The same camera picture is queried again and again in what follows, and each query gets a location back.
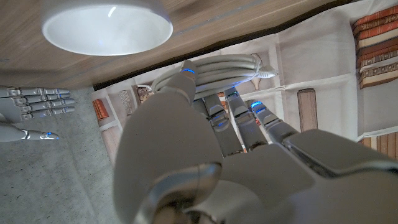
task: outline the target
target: white cable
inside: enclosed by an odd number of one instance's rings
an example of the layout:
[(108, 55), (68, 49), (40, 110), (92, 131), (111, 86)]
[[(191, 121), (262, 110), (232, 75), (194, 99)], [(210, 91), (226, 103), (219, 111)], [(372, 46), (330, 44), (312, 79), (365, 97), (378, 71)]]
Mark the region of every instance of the white cable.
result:
[[(237, 86), (252, 78), (271, 78), (278, 71), (270, 65), (264, 66), (257, 55), (219, 55), (193, 62), (197, 67), (197, 89), (195, 99), (209, 96)], [(159, 91), (181, 68), (171, 69), (156, 78), (152, 91)]]

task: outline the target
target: round light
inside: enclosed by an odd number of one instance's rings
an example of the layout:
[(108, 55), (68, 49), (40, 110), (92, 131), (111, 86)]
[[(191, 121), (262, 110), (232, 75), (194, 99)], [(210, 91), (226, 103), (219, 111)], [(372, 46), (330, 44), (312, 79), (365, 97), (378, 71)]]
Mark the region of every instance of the round light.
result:
[(64, 0), (55, 4), (48, 0), (44, 10), (45, 38), (79, 54), (139, 53), (163, 44), (173, 32), (170, 19), (156, 1)]

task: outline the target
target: brown book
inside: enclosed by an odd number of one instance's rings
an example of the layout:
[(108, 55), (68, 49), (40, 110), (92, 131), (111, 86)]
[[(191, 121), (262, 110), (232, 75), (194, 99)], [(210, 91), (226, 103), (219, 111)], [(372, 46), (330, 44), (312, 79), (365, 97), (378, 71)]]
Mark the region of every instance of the brown book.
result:
[(398, 56), (398, 50), (395, 50), (395, 51), (392, 51), (392, 52), (388, 52), (388, 53), (385, 53), (385, 54), (381, 54), (381, 55), (375, 56), (375, 57), (370, 58), (370, 59), (363, 60), (361, 62), (361, 68), (364, 67), (364, 66), (367, 66), (367, 65), (371, 65), (371, 64), (374, 64), (374, 63), (381, 62), (383, 60), (387, 60), (387, 59), (396, 57), (396, 56)]
[(366, 70), (366, 71), (361, 72), (361, 78), (359, 79), (359, 81), (362, 81), (362, 79), (366, 78), (366, 77), (380, 75), (380, 74), (387, 73), (387, 72), (393, 72), (396, 70), (398, 70), (398, 62), (392, 63), (390, 65), (382, 66), (379, 68)]
[(95, 103), (95, 101), (93, 101), (93, 107), (94, 107), (95, 115), (97, 116), (97, 120), (101, 121), (102, 119), (101, 119), (100, 113), (98, 112), (98, 106)]
[(378, 43), (381, 43), (381, 42), (384, 42), (384, 41), (387, 41), (387, 40), (390, 40), (390, 39), (393, 39), (396, 37), (398, 37), (398, 29), (393, 29), (393, 30), (387, 31), (383, 34), (376, 35), (374, 37), (359, 40), (358, 44), (356, 45), (356, 50), (358, 51), (361, 48), (376, 45)]
[(97, 110), (97, 113), (98, 113), (98, 117), (99, 117), (98, 120), (101, 121), (101, 120), (105, 119), (104, 116), (101, 114), (100, 107), (98, 106), (98, 101), (97, 100), (94, 101), (94, 106), (95, 106), (95, 108)]
[(372, 143), (371, 143), (371, 138), (364, 138), (363, 139), (363, 145), (366, 147), (371, 147)]
[(317, 99), (314, 89), (297, 92), (301, 132), (318, 128)]
[(381, 137), (377, 137), (377, 151), (381, 152)]
[(396, 159), (396, 134), (388, 134), (388, 156), (392, 159)]
[(365, 16), (365, 17), (358, 19), (354, 23), (354, 27), (364, 24), (365, 22), (375, 21), (376, 19), (380, 19), (380, 18), (383, 18), (386, 16), (397, 14), (397, 13), (398, 13), (398, 6), (393, 6), (388, 9), (385, 9), (385, 10), (382, 10), (379, 12), (375, 12), (374, 14), (371, 14), (369, 16)]
[(382, 135), (381, 137), (381, 153), (388, 155), (388, 134)]
[(398, 78), (398, 70), (363, 78), (362, 81), (359, 83), (359, 86), (362, 89), (369, 86), (375, 86), (391, 82), (397, 78)]
[(106, 111), (105, 105), (104, 105), (104, 103), (102, 102), (102, 100), (97, 99), (97, 100), (95, 100), (95, 101), (96, 101), (96, 103), (97, 103), (97, 105), (98, 105), (98, 110), (99, 110), (99, 113), (100, 113), (101, 117), (103, 117), (103, 118), (108, 118), (108, 117), (109, 117), (109, 114), (108, 114), (108, 112)]
[(398, 38), (393, 38), (391, 40), (387, 40), (383, 43), (376, 44), (373, 46), (364, 47), (358, 51), (357, 55), (358, 55), (358, 58), (361, 59), (361, 61), (362, 61), (364, 59), (367, 59), (367, 58), (361, 58), (362, 55), (371, 54), (371, 53), (377, 52), (378, 50), (388, 49), (389, 47), (393, 47), (395, 45), (398, 45)]
[(378, 27), (390, 22), (398, 21), (398, 14), (386, 16), (380, 19), (376, 19), (375, 21), (367, 22), (364, 24), (361, 24), (359, 26), (356, 26), (353, 34), (356, 36), (360, 31), (367, 30), (367, 29), (372, 29), (374, 27)]
[(383, 34), (390, 30), (398, 28), (398, 21), (390, 22), (372, 29), (361, 31), (357, 37), (358, 40), (374, 37), (375, 35)]

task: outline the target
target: gray floor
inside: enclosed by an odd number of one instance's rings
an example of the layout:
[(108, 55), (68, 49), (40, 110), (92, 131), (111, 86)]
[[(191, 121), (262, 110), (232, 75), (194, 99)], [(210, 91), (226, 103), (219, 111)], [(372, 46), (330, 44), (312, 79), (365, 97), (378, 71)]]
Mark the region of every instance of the gray floor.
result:
[(0, 222), (118, 223), (92, 92), (72, 92), (72, 113), (18, 125), (55, 132), (60, 140), (0, 143)]

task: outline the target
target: book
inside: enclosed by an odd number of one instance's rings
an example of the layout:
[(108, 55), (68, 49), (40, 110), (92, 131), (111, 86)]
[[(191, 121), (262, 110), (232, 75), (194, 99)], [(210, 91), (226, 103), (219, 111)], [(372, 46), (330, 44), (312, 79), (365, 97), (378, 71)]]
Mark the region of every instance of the book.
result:
[(297, 92), (301, 132), (318, 128), (317, 99), (312, 88)]
[(359, 40), (356, 48), (357, 48), (357, 50), (359, 50), (363, 47), (372, 46), (372, 45), (378, 44), (380, 42), (383, 42), (383, 41), (386, 41), (389, 39), (393, 39), (397, 36), (398, 36), (398, 29), (393, 29), (393, 30), (387, 31), (383, 34), (376, 35), (374, 37)]
[(394, 21), (398, 21), (398, 14), (393, 14), (393, 15), (390, 15), (387, 17), (376, 19), (375, 21), (367, 22), (367, 23), (361, 24), (359, 26), (356, 26), (353, 31), (353, 34), (354, 34), (354, 36), (356, 36), (362, 30), (372, 29), (374, 27), (378, 27), (378, 26), (381, 26), (381, 25), (384, 25), (384, 24), (387, 24), (390, 22), (394, 22)]
[(362, 89), (370, 86), (380, 85), (383, 83), (391, 82), (397, 78), (398, 70), (395, 70), (393, 72), (387, 72), (380, 75), (363, 78), (359, 83), (359, 87), (360, 89)]
[(140, 103), (145, 102), (148, 99), (148, 97), (150, 97), (154, 94), (152, 92), (152, 89), (150, 88), (150, 86), (146, 86), (146, 85), (139, 85), (139, 86), (137, 86), (136, 90), (137, 90), (137, 94), (138, 94)]
[(376, 19), (380, 19), (380, 18), (383, 18), (386, 16), (397, 14), (397, 13), (398, 13), (398, 6), (393, 6), (388, 9), (381, 10), (381, 11), (375, 12), (374, 14), (371, 14), (369, 16), (365, 16), (365, 17), (358, 19), (354, 23), (354, 27), (364, 24), (365, 22), (375, 21)]
[(120, 100), (123, 103), (124, 110), (126, 111), (127, 116), (132, 115), (132, 106), (129, 94), (126, 90), (122, 90), (118, 93)]
[(363, 60), (361, 62), (361, 66), (360, 67), (363, 68), (363, 67), (365, 67), (367, 65), (371, 65), (371, 64), (374, 64), (374, 63), (377, 63), (377, 62), (381, 62), (383, 60), (387, 60), (387, 59), (390, 59), (390, 58), (393, 58), (393, 57), (396, 57), (396, 56), (398, 56), (398, 50), (394, 50), (392, 52), (380, 54), (380, 55), (377, 55), (375, 57)]
[(380, 138), (380, 136), (377, 137), (377, 151), (381, 152), (381, 138)]
[(102, 100), (96, 99), (96, 100), (95, 100), (95, 103), (98, 105), (99, 115), (100, 115), (102, 118), (108, 118), (108, 117), (109, 117), (109, 114), (108, 114), (108, 112), (106, 111), (105, 105), (104, 105), (104, 103), (102, 102)]
[(95, 101), (93, 101), (93, 106), (94, 106), (94, 110), (95, 110), (95, 115), (97, 116), (97, 120), (101, 121), (101, 115), (100, 112), (98, 111), (98, 105), (95, 103)]
[(375, 35), (383, 34), (390, 30), (398, 28), (398, 21), (390, 22), (372, 29), (361, 31), (358, 35), (358, 40), (374, 37)]
[(381, 153), (388, 155), (388, 134), (380, 136), (381, 140)]
[(381, 49), (381, 50), (377, 50), (377, 51), (375, 51), (375, 52), (371, 52), (371, 53), (366, 54), (366, 55), (362, 55), (362, 56), (358, 57), (357, 65), (356, 65), (356, 66), (357, 66), (357, 67), (360, 67), (361, 63), (362, 63), (364, 60), (367, 60), (367, 59), (376, 57), (376, 56), (378, 56), (378, 55), (382, 55), (382, 54), (386, 54), (386, 53), (389, 53), (389, 52), (393, 52), (393, 51), (395, 51), (395, 50), (398, 50), (398, 44), (393, 45), (393, 46), (391, 46), (391, 47), (386, 47), (386, 48)]
[(388, 134), (387, 148), (388, 148), (388, 156), (391, 159), (396, 159), (396, 134), (395, 133)]
[(364, 138), (363, 139), (363, 145), (366, 147), (371, 147), (372, 143), (371, 143), (371, 138)]
[(385, 65), (383, 67), (366, 70), (364, 72), (361, 72), (361, 78), (359, 79), (359, 81), (366, 77), (380, 75), (387, 72), (393, 72), (396, 70), (398, 70), (398, 62), (392, 63), (390, 65)]
[(372, 45), (372, 46), (369, 46), (369, 47), (364, 47), (364, 48), (362, 48), (362, 49), (360, 49), (358, 51), (358, 56), (370, 54), (370, 53), (376, 52), (378, 50), (386, 49), (386, 48), (389, 48), (389, 47), (392, 47), (392, 46), (395, 46), (395, 45), (398, 45), (398, 38), (393, 38), (391, 40), (387, 40), (385, 42), (382, 42), (382, 43), (379, 43), (379, 44), (376, 44), (376, 45)]
[(370, 137), (371, 139), (371, 148), (377, 150), (377, 137)]
[(398, 62), (398, 57), (392, 57), (392, 58), (387, 58), (385, 60), (381, 60), (380, 62), (372, 63), (370, 65), (365, 65), (362, 68), (359, 69), (359, 72), (365, 72), (368, 70), (374, 70), (377, 68), (385, 67), (388, 65), (392, 65), (394, 63)]

